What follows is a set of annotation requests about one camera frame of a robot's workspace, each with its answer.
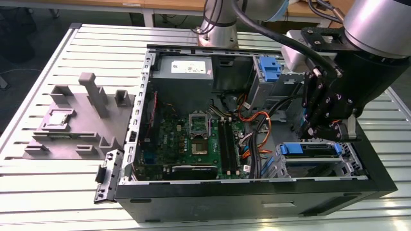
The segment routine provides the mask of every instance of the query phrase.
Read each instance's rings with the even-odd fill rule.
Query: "expansion slot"
[[[235,174],[238,170],[238,159],[231,123],[227,121],[219,122],[219,141],[223,173]]]

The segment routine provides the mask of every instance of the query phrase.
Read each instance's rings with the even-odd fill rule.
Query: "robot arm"
[[[384,92],[411,65],[411,2],[356,0],[344,18],[336,13],[335,19],[343,21],[343,28],[310,27],[300,31],[298,36],[304,45],[294,40],[298,38],[280,35],[251,20],[267,20],[270,15],[280,12],[286,2],[207,1],[206,20],[198,30],[199,43],[235,47],[236,17],[256,32],[282,43],[288,68],[292,70],[295,63],[303,60],[307,69],[302,139],[355,141],[360,139],[355,131],[356,118],[366,104]],[[334,59],[319,53],[332,53]]]
[[[260,21],[275,21],[286,13],[288,0],[239,0],[238,6],[248,17]],[[204,20],[194,31],[199,34],[199,45],[204,47],[238,47],[238,16],[230,0],[206,0]]]
[[[303,139],[355,141],[356,118],[410,67],[411,3],[356,0],[342,29],[304,28],[302,35],[318,52],[336,53],[328,60],[342,73],[323,71],[310,58],[302,106]]]

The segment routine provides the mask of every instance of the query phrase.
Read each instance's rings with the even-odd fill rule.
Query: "sticker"
[[[247,108],[247,109],[250,109],[250,107],[251,107],[251,105],[250,105],[247,102],[243,103],[243,106],[244,106],[244,108]]]
[[[251,172],[251,166],[250,165],[244,165],[243,171],[244,172]]]
[[[206,74],[206,61],[175,60],[171,63],[171,73]]]
[[[142,4],[136,4],[136,3],[123,3],[123,6],[138,6],[138,7],[140,7]]]

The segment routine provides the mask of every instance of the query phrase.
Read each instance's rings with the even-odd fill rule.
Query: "motherboard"
[[[194,112],[159,122],[155,147],[142,146],[138,180],[242,179],[236,143],[243,123]]]

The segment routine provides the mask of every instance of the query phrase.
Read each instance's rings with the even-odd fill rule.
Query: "metal workbench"
[[[0,230],[180,229],[182,226],[187,230],[411,229],[411,115],[391,89],[367,105],[359,122],[398,191],[326,217],[138,224],[119,204],[93,205],[93,180],[101,161],[23,159],[24,147],[52,102],[48,93],[53,85],[67,84],[72,92],[84,92],[79,74],[93,72],[96,84],[104,86],[107,93],[116,89],[136,93],[147,43],[194,46],[196,36],[184,29],[147,27],[83,25],[68,30],[0,138]],[[239,33],[239,43],[247,49],[280,48],[252,33]]]

